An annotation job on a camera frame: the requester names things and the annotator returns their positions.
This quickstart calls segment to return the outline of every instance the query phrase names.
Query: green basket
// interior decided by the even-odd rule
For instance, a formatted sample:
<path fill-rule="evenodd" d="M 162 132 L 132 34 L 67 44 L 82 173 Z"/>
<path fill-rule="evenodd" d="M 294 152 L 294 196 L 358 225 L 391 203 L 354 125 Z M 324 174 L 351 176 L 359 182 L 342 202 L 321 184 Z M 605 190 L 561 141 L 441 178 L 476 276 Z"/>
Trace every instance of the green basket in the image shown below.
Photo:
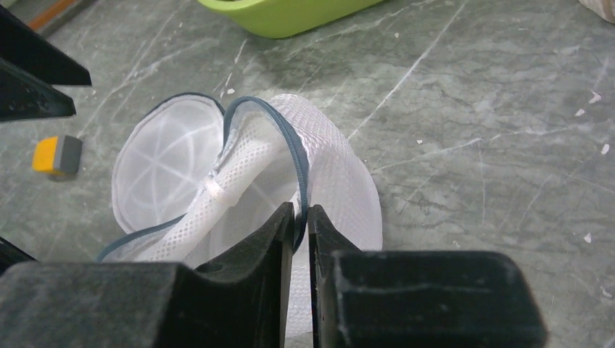
<path fill-rule="evenodd" d="M 287 38 L 383 0 L 199 0 L 251 33 Z"/>

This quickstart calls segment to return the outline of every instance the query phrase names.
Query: small cube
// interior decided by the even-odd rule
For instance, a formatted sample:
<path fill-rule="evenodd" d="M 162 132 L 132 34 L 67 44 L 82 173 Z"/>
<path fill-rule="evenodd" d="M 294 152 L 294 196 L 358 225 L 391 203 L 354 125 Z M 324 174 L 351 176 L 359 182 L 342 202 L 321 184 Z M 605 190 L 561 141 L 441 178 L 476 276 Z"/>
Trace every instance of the small cube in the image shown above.
<path fill-rule="evenodd" d="M 79 170 L 82 145 L 74 136 L 43 139 L 34 149 L 32 169 L 51 175 L 74 174 Z"/>

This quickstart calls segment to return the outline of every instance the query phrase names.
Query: black object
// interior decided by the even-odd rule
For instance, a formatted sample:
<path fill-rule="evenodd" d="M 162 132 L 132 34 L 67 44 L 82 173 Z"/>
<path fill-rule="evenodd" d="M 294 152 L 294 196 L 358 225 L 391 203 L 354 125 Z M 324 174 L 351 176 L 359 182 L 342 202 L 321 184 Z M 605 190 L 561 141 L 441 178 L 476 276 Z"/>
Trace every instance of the black object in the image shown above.
<path fill-rule="evenodd" d="M 196 270 L 27 262 L 0 278 L 11 347 L 283 347 L 294 213 Z M 308 213 L 314 347 L 530 348 L 547 334 L 516 265 L 492 252 L 361 252 Z"/>
<path fill-rule="evenodd" d="M 0 7 L 0 122 L 75 114 L 51 85 L 91 86 L 88 70 Z"/>
<path fill-rule="evenodd" d="M 0 276 L 9 267 L 24 261 L 34 261 L 34 258 L 0 237 Z"/>
<path fill-rule="evenodd" d="M 308 215 L 314 347 L 543 347 L 523 275 L 494 252 L 361 252 Z"/>

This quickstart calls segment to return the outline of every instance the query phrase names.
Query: orange edge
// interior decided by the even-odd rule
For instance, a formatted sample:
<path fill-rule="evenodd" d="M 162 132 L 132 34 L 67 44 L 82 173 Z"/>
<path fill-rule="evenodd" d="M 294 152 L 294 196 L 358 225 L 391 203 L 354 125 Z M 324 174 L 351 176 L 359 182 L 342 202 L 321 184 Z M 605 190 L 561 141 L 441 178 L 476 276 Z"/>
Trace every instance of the orange edge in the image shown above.
<path fill-rule="evenodd" d="M 59 0 L 41 13 L 37 18 L 32 20 L 28 26 L 34 31 L 41 29 L 76 1 L 77 0 Z"/>

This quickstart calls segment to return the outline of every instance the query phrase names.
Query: marble surface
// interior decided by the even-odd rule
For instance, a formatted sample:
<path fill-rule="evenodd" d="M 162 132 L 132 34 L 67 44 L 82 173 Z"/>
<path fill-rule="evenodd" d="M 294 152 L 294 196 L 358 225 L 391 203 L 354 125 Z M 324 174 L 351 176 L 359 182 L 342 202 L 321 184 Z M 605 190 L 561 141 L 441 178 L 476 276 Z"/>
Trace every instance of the marble surface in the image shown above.
<path fill-rule="evenodd" d="M 0 228 L 35 257 L 91 260 L 123 234 L 111 169 L 158 101 L 296 93 L 366 161 L 386 248 L 504 252 L 549 347 L 615 336 L 615 26 L 578 2 L 391 0 L 272 41 L 192 0 L 99 0 L 49 40 L 94 88 L 63 89 L 71 119 L 0 125 Z M 50 181 L 30 158 L 63 133 L 85 141 L 81 172 Z"/>

